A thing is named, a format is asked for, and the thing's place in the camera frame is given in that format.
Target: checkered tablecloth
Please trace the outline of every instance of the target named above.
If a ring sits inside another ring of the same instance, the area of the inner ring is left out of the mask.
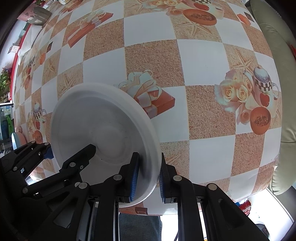
[[[239,17],[249,13],[239,0],[211,2],[209,6],[215,2],[224,9],[223,19],[212,26],[188,20],[177,8],[184,3],[177,0],[52,4],[52,16],[17,70],[15,125],[22,127],[27,141],[50,142],[52,111],[69,88],[82,82],[119,86],[130,73],[149,70],[157,86],[175,99],[172,108],[151,119],[166,161],[193,183],[218,184],[233,200],[266,188],[281,138],[281,90],[274,60],[257,23],[246,24]],[[113,15],[96,22],[70,47],[69,39],[98,9]],[[229,87],[221,84],[227,73],[245,80],[243,72],[252,73],[258,65],[279,87],[276,114],[263,135],[243,120],[250,114],[246,102],[219,99],[219,92]],[[39,119],[40,127],[32,121],[38,115],[35,103],[47,113]],[[161,203],[158,185],[138,207],[150,215],[177,212],[176,205]],[[134,207],[125,211],[137,213]]]

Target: printed gift box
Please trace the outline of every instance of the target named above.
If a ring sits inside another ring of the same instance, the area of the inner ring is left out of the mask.
[[[83,19],[68,35],[67,41],[72,48],[83,36],[88,34],[95,27],[113,16],[113,13],[104,12],[98,9],[92,12],[87,18]]]
[[[152,75],[151,70],[132,72],[117,86],[133,97],[150,119],[175,106],[175,98],[157,86]]]

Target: table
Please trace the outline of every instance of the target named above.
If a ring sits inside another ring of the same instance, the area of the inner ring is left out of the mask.
[[[238,0],[72,0],[52,16],[17,70],[15,125],[50,142],[58,99],[82,82],[114,85],[145,110],[167,163],[238,201],[265,189],[278,161],[281,89],[268,44]],[[41,163],[54,174],[55,160]],[[159,185],[136,207],[161,215]]]

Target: printed orange bowl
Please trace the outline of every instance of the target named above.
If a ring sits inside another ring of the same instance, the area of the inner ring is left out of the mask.
[[[263,121],[263,118],[265,119],[264,121],[267,120],[266,124],[260,123],[261,121]],[[251,128],[253,132],[257,135],[262,135],[268,130],[270,126],[270,120],[271,120],[270,112],[268,109],[264,107],[256,107],[251,111],[251,114],[250,114]]]
[[[203,10],[186,9],[183,11],[183,14],[190,21],[201,25],[211,26],[217,23],[217,19],[213,14]]]

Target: silver screw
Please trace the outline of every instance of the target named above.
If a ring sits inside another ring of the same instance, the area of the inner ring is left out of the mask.
[[[212,191],[215,191],[215,190],[217,189],[217,185],[214,184],[214,183],[210,183],[210,184],[208,185],[208,188],[209,188],[210,190],[212,190]]]
[[[114,180],[119,181],[122,179],[122,176],[120,174],[117,174],[113,177]]]
[[[80,183],[78,186],[80,189],[84,189],[87,187],[87,183]]]
[[[179,176],[179,175],[176,175],[176,176],[173,177],[173,179],[174,179],[176,182],[179,182],[179,181],[182,180],[182,177]]]

